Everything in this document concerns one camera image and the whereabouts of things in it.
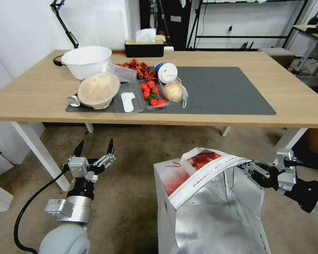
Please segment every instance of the tissue box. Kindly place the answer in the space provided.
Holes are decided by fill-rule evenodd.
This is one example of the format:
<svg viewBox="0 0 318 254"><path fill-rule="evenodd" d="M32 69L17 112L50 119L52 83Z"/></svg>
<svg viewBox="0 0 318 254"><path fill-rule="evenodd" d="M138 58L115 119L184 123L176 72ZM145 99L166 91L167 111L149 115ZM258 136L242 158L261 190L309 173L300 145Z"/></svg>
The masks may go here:
<svg viewBox="0 0 318 254"><path fill-rule="evenodd" d="M156 40L155 42L139 42L127 40L125 42L125 51L128 58L136 57L163 57L164 42Z"/></svg>

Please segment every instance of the plastic bag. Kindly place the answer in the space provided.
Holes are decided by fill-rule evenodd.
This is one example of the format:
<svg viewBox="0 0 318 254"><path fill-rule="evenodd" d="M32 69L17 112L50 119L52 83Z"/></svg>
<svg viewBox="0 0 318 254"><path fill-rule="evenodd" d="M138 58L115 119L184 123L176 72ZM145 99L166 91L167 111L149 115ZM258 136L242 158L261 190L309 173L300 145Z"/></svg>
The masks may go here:
<svg viewBox="0 0 318 254"><path fill-rule="evenodd" d="M163 95L166 99L172 102L179 102L183 100L182 107L186 107L188 93L186 88L182 85L180 78L176 77L172 81L168 82L164 86Z"/></svg>

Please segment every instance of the white table leg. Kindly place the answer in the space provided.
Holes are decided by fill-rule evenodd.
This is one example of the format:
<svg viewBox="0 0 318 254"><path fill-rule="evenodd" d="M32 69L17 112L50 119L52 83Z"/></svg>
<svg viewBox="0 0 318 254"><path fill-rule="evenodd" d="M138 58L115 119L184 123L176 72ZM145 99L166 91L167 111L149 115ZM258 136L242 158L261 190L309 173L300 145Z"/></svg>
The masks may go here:
<svg viewBox="0 0 318 254"><path fill-rule="evenodd" d="M278 143L275 145L273 152L266 160L268 163L277 164L277 150L279 148L292 148L294 144L303 136L307 128L290 128L288 129Z"/></svg>
<svg viewBox="0 0 318 254"><path fill-rule="evenodd" d="M46 147L41 142L38 135L35 133L33 128L28 122L11 122L13 127L18 131L20 136L24 139L30 149L34 152L36 157L40 160L41 164L46 168L48 173L53 178L56 178L61 170L53 160L52 156L47 151ZM70 187L70 183L67 181L65 176L60 177L57 180L57 184L63 191L67 191Z"/></svg>
<svg viewBox="0 0 318 254"><path fill-rule="evenodd" d="M222 136L226 136L230 129L231 129L231 126L225 126L222 129Z"/></svg>
<svg viewBox="0 0 318 254"><path fill-rule="evenodd" d="M303 65L305 64L306 60L309 58L309 56L311 55L312 51L314 50L314 48L316 47L317 42L316 41L311 41L308 46L307 46L307 50L304 53L304 55L301 57L301 59L299 60L297 67L294 68L291 72L292 74L298 74L301 70L301 68L303 67Z"/></svg>
<svg viewBox="0 0 318 254"><path fill-rule="evenodd" d="M88 129L88 132L89 133L93 133L94 132L94 127L91 123L85 123L87 129Z"/></svg>

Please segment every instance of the plastic container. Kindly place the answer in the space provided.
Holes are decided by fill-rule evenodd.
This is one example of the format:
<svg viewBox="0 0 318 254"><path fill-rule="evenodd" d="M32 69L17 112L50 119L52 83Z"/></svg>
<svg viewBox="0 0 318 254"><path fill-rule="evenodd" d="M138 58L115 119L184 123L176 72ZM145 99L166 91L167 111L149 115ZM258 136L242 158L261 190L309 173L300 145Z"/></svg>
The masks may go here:
<svg viewBox="0 0 318 254"><path fill-rule="evenodd" d="M123 93L134 94L134 98L132 99L133 110L130 112L125 111L123 100L122 100ZM145 107L143 103L142 94L140 93L138 89L138 82L122 84L120 86L120 90L117 96L114 99L114 106L115 106L116 113L130 114L130 113L140 113L141 111L143 111Z"/></svg>
<svg viewBox="0 0 318 254"><path fill-rule="evenodd" d="M116 75L120 82L135 82L137 80L137 71L125 68L119 65L114 65L109 62L102 64L102 72L107 72Z"/></svg>
<svg viewBox="0 0 318 254"><path fill-rule="evenodd" d="M95 74L81 82L78 99L82 104L94 109L105 109L110 105L119 88L120 81L114 74Z"/></svg>
<svg viewBox="0 0 318 254"><path fill-rule="evenodd" d="M148 100L146 100L146 99L144 99L144 97L142 97L142 100L143 100L145 108L148 109L148 110L155 110L155 109L162 109L162 108L167 107L170 102L163 95L163 85L158 81L158 79L151 79L151 80L154 81L155 87L158 88L157 101L162 99L162 100L165 101L165 104L157 105L157 106L151 106L149 104ZM140 89L140 85L141 84L147 84L148 81L149 80L138 80L138 90L139 90L141 95L142 95L142 91Z"/></svg>
<svg viewBox="0 0 318 254"><path fill-rule="evenodd" d="M65 63L76 79L85 79L101 73L104 62L111 62L112 51L100 46L73 49L65 53L61 61Z"/></svg>
<svg viewBox="0 0 318 254"><path fill-rule="evenodd" d="M161 62L156 64L154 68L158 74L158 79L164 84L167 84L178 76L177 67L172 63Z"/></svg>

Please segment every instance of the electrical cable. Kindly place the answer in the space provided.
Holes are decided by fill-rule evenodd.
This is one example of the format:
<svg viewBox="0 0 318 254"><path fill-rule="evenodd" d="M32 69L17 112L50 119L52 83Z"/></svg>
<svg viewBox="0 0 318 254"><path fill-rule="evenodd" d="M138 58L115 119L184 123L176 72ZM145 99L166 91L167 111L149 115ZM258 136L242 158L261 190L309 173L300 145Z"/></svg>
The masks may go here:
<svg viewBox="0 0 318 254"><path fill-rule="evenodd" d="M206 13L207 3L208 3L208 0L207 0L207 2L206 2L206 4L205 4L204 15L203 15L203 17L202 17L202 33L201 33L201 36L204 34L204 28L205 28L205 25L204 25L204 18L205 18L205 13ZM198 47L198 45L199 45L200 39L201 39L201 38L199 38L199 40L198 40L198 43L197 43L196 48L197 48L197 47Z"/></svg>
<svg viewBox="0 0 318 254"><path fill-rule="evenodd" d="M150 0L150 3L151 3L151 7L150 7L151 12L152 12L152 9L153 9L153 28L155 28L155 18L154 18L155 14L154 14L154 4L153 4L153 0Z"/></svg>
<svg viewBox="0 0 318 254"><path fill-rule="evenodd" d="M20 250L23 250L23 251L26 251L26 252L31 252L33 254L38 254L38 252L33 249L33 248L30 248L30 247L27 247L25 245L23 245L20 240L19 240L19 235L18 235L18 231L19 231L19 223L20 223L20 220L24 214L24 212L26 211L27 207L29 206L29 204L36 198L36 196L38 196L43 190L45 190L48 186L50 186L51 184L53 184L56 180L58 180L65 172L67 172L69 170L68 168L68 165L65 165L63 170L61 171L61 173L56 177L54 178L52 181L50 181L48 184L46 184L44 187L42 187L40 190L38 190L27 202L26 204L24 205L24 207L21 209L18 217L17 217L17 220L15 221L15 225L14 225L14 231L13 231L13 236L14 236L14 243L15 245L20 249Z"/></svg>
<svg viewBox="0 0 318 254"><path fill-rule="evenodd" d="M67 65L65 65L64 63L62 63L61 61L56 60L57 58L59 58L59 57L61 57L61 56L63 56L63 54L60 55L60 56L56 56L55 58L53 58L53 63L54 63L55 65L57 65L57 66L67 66Z"/></svg>

